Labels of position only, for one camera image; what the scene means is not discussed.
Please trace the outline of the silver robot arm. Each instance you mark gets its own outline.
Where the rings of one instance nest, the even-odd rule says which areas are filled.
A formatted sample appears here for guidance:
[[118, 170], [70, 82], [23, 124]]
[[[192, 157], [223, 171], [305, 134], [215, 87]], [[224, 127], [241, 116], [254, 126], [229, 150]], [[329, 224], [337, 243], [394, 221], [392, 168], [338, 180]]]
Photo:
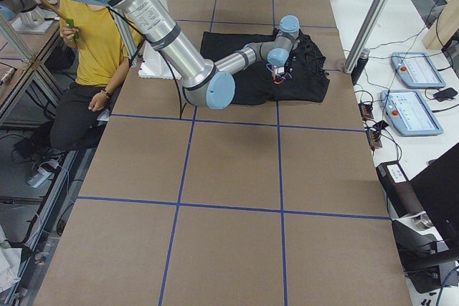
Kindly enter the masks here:
[[186, 101], [213, 110], [223, 109], [232, 102], [235, 73], [261, 60], [274, 67], [283, 67], [290, 51], [297, 45], [300, 31], [296, 16], [284, 16], [273, 41], [246, 44], [242, 49], [213, 62], [201, 56], [160, 0], [73, 1], [111, 6], [127, 14], [151, 47], [163, 53], [180, 74]]

